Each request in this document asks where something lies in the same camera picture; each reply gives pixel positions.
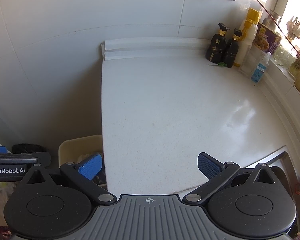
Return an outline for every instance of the black bottle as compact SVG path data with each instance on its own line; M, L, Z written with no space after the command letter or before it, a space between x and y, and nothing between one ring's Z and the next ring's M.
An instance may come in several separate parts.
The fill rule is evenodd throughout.
M222 56L222 65L231 68L234 63L235 56L238 53L239 44L238 41L242 36L242 32L239 29L234 29L234 36L232 40L229 40L226 49Z
M219 23L219 34L215 34L211 40L211 44L207 50L206 58L213 63L220 63L223 51L226 48L227 40L225 38L226 32L230 30L223 23Z

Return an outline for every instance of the white bottle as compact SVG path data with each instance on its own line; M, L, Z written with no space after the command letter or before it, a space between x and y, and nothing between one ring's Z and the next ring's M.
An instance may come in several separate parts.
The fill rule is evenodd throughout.
M240 30L242 31L242 37L238 43L239 50L233 64L236 67L240 67L241 65L243 65L247 58L252 43L257 35L259 17L259 11L249 8L247 17L240 26Z
M267 55L263 57L263 59L258 63L257 67L252 73L251 80L255 83L258 83L263 76L263 73L266 71L269 66L271 53L268 52Z

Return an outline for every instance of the white tiled wall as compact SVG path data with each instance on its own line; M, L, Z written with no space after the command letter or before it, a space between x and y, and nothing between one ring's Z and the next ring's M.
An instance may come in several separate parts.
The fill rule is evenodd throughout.
M274 8L277 0L267 0ZM15 141L57 152L101 134L99 45L108 39L210 39L239 27L250 0L0 0L0 117Z

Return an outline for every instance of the metal pivot screw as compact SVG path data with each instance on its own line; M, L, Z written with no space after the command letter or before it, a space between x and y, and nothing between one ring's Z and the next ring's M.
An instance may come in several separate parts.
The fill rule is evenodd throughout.
M114 197L111 194L102 194L98 198L102 202L109 202L114 199Z
M201 200L201 197L198 194L189 194L186 196L186 200L189 202L198 202Z

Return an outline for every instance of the spray bottle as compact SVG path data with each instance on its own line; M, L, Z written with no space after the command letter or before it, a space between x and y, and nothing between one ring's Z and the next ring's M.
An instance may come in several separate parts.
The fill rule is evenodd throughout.
M258 83L263 75L263 73L266 71L267 67L269 66L269 60L270 60L271 53L268 52L267 55L263 57L263 59L258 63L257 67L253 71L253 74L251 76L251 80L255 83Z

